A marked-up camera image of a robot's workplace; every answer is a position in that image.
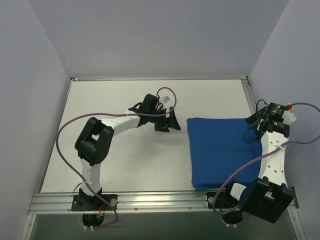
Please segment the aluminium rail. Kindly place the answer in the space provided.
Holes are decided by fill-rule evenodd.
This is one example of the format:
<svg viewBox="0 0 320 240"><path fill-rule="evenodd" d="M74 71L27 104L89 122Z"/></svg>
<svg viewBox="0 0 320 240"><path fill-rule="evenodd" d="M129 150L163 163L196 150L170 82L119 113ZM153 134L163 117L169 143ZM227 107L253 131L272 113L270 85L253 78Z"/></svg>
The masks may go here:
<svg viewBox="0 0 320 240"><path fill-rule="evenodd" d="M212 212L208 207L205 191L158 191L117 192L116 212L128 213L175 213ZM95 214L98 210L72 211L72 193L34 194L28 209L29 214Z"/></svg>
<svg viewBox="0 0 320 240"><path fill-rule="evenodd" d="M253 97L253 94L250 88L249 77L243 76L240 81L241 81L242 88L244 90L244 94L250 109L250 114L253 115L256 113L256 101Z"/></svg>

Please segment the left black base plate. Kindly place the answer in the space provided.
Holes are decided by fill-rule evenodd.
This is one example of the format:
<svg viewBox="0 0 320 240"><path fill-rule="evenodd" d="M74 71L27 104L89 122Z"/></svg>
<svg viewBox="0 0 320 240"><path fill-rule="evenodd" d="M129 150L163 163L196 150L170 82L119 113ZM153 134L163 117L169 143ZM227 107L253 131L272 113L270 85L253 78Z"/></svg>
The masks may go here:
<svg viewBox="0 0 320 240"><path fill-rule="evenodd" d="M117 194L102 194L101 197L108 202L114 209L117 209ZM85 196L76 194L73 197L71 211L73 212L89 212L98 211L105 202L96 196Z"/></svg>

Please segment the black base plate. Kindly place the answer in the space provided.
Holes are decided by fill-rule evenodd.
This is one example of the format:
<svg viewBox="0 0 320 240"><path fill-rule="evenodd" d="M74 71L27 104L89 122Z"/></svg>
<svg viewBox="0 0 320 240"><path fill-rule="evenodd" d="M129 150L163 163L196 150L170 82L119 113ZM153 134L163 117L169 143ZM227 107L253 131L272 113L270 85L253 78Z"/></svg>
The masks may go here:
<svg viewBox="0 0 320 240"><path fill-rule="evenodd" d="M206 200L207 200L207 206L209 209L212 209L213 205L213 199L216 195L215 191L210 191L206 193ZM224 191L222 191L216 202L215 202L215 208L216 209L231 209L238 205L238 201L230 196L228 193L226 194Z"/></svg>
<svg viewBox="0 0 320 240"><path fill-rule="evenodd" d="M102 194L101 197L108 202L114 209L117 209L117 194ZM73 197L71 211L73 212L89 212L98 211L105 202L96 196L85 196L76 194Z"/></svg>

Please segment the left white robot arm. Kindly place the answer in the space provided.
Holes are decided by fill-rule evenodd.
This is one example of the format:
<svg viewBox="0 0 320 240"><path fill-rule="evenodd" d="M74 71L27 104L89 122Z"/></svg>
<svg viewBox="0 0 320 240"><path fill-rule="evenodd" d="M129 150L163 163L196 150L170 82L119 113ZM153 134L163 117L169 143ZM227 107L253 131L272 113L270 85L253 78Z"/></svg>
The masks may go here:
<svg viewBox="0 0 320 240"><path fill-rule="evenodd" d="M101 164L109 153L113 137L147 123L153 123L157 132L181 130L174 107L166 108L169 101L168 96L147 94L142 102L130 107L120 116L101 120L95 117L88 119L75 143L81 159L82 176L85 178L81 183L79 196L88 209L95 210L100 206Z"/></svg>

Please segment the blue surgical drape cloth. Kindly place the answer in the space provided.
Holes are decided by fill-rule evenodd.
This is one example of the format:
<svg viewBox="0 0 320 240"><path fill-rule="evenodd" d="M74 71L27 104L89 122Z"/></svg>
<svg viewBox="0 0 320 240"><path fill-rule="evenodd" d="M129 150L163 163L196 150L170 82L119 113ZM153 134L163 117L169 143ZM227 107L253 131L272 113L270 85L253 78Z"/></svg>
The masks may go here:
<svg viewBox="0 0 320 240"><path fill-rule="evenodd" d="M189 118L191 183L195 190L220 188L237 169L261 156L262 146L244 118Z"/></svg>

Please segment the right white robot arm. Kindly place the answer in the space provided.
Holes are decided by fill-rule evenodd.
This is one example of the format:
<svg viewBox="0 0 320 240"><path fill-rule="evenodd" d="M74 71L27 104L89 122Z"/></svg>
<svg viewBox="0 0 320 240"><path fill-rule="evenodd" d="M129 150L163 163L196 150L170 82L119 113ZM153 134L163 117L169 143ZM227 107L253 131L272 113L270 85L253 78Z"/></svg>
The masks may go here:
<svg viewBox="0 0 320 240"><path fill-rule="evenodd" d="M280 218L295 197L295 192L287 185L286 148L282 145L289 140L289 125L295 120L285 106L273 102L247 118L262 146L259 174L248 186L234 183L232 188L224 191L222 200L225 205L232 207L238 203L241 211L270 223Z"/></svg>

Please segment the right aluminium rail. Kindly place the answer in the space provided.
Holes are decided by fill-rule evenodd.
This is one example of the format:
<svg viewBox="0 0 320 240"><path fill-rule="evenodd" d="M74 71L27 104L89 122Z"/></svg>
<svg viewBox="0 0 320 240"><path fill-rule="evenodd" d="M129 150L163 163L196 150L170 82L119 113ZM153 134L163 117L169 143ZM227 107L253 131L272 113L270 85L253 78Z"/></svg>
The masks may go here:
<svg viewBox="0 0 320 240"><path fill-rule="evenodd" d="M241 81L242 88L244 90L244 94L250 109L250 114L253 115L256 113L256 101L253 97L253 94L250 88L249 77L243 76L240 81Z"/></svg>

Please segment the front aluminium rail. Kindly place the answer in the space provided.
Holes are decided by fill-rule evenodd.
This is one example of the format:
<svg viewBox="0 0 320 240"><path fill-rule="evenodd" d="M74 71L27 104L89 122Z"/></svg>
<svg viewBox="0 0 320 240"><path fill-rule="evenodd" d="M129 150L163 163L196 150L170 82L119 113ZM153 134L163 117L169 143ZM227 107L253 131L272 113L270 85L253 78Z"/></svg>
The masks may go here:
<svg viewBox="0 0 320 240"><path fill-rule="evenodd" d="M117 192L116 212L128 213L175 213L212 212L208 207L205 191L158 191ZM98 210L72 211L72 193L34 194L28 209L29 214L95 214Z"/></svg>

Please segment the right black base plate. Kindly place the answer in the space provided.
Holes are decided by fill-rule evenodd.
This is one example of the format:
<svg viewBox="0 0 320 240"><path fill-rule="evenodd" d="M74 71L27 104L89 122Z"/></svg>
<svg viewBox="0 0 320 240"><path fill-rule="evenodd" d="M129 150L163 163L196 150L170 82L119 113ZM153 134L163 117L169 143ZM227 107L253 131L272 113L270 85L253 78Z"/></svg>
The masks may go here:
<svg viewBox="0 0 320 240"><path fill-rule="evenodd" d="M213 205L213 199L216 195L215 191L210 191L206 193L206 200L207 200L207 206L209 209L212 209ZM216 209L231 209L238 205L238 201L230 196L228 193L226 194L224 191L222 191L216 202L215 202L215 208Z"/></svg>

